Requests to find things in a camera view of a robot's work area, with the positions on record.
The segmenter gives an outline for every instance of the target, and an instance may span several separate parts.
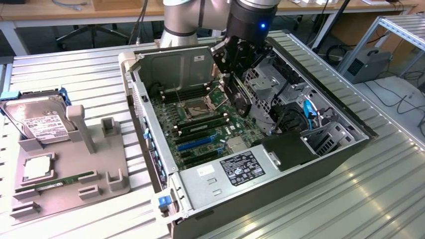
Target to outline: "warning label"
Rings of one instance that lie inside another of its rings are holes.
[[[24,119],[31,133],[39,140],[58,138],[68,135],[68,131],[59,115]]]
[[[239,186],[266,174],[251,151],[220,161],[220,163],[234,186]]]

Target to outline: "metal shelf frame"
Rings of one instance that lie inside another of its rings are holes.
[[[425,52],[425,15],[399,15],[399,16],[379,16],[372,26],[370,27],[364,37],[362,38],[358,47],[355,48],[352,54],[343,60],[338,70],[342,75],[346,74],[350,66],[352,65],[356,56],[364,46],[367,45],[372,35],[375,34],[379,26],[383,26],[388,31],[400,36],[404,40],[412,43],[422,52],[418,57],[408,64],[408,67],[404,69],[403,74],[410,70],[415,65],[420,57]]]

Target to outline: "office chair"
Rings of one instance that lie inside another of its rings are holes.
[[[67,49],[67,44],[64,43],[64,41],[67,39],[72,38],[74,36],[80,35],[82,33],[87,32],[87,31],[91,31],[91,33],[92,33],[92,48],[96,48],[95,37],[98,35],[96,32],[99,32],[99,31],[102,31],[104,33],[108,33],[110,35],[122,37],[128,42],[130,37],[127,35],[119,33],[116,31],[116,29],[118,29],[118,24],[116,23],[112,24],[112,30],[104,28],[99,24],[90,24],[90,25],[86,25],[82,28],[78,25],[74,25],[74,31],[70,32],[67,35],[56,38],[58,47],[62,48],[62,49]]]

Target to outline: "aluminum extrusion table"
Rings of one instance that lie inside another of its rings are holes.
[[[306,45],[283,32],[280,42],[335,95],[379,133],[378,141],[326,178],[203,236],[230,238],[424,238],[424,144],[399,127]],[[212,42],[214,38],[200,42]],[[166,239],[156,222],[148,171],[120,82],[118,54],[155,44],[16,57],[11,90],[62,84],[87,108],[88,125],[114,116],[123,124],[134,191],[118,198],[10,227],[9,203],[16,130],[0,118],[0,237]]]
[[[415,15],[379,16],[375,22],[372,23],[367,31],[367,34],[360,40],[354,52],[344,59],[344,61],[342,62],[339,66],[339,72],[342,73],[342,75],[344,75],[346,72],[348,71],[348,68],[351,67],[354,63],[359,52],[366,47],[379,26],[383,26],[388,31],[391,31],[394,34],[400,36],[404,40],[412,43],[422,50],[416,58],[408,64],[402,75],[404,75],[404,73],[410,70],[410,68],[415,65],[418,60],[424,55],[425,53],[425,15],[420,13]]]

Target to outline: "ram slot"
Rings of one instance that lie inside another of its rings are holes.
[[[182,130],[179,131],[179,136],[183,137],[183,136],[199,133],[202,131],[207,131],[210,129],[228,125],[228,123],[230,123],[228,117],[223,117],[223,118],[207,121],[204,123],[199,123],[190,127],[182,128]]]
[[[180,90],[180,91],[171,91],[167,93],[163,93],[163,102],[166,104],[170,103],[176,103],[180,101],[186,101],[194,98],[199,98],[203,97],[208,94],[207,89],[204,88],[204,86],[196,88],[196,89],[187,89],[187,90]]]
[[[214,119],[218,119],[218,118],[222,118],[222,117],[226,117],[227,116],[227,113],[222,114],[222,115],[215,115],[215,116],[210,116],[210,117],[206,117],[203,119],[198,119],[198,120],[194,120],[191,122],[187,122],[187,123],[180,123],[178,124],[178,128],[182,129],[182,128],[186,128],[188,126],[192,126],[195,124],[199,124],[199,123],[204,123],[207,121],[211,121]]]

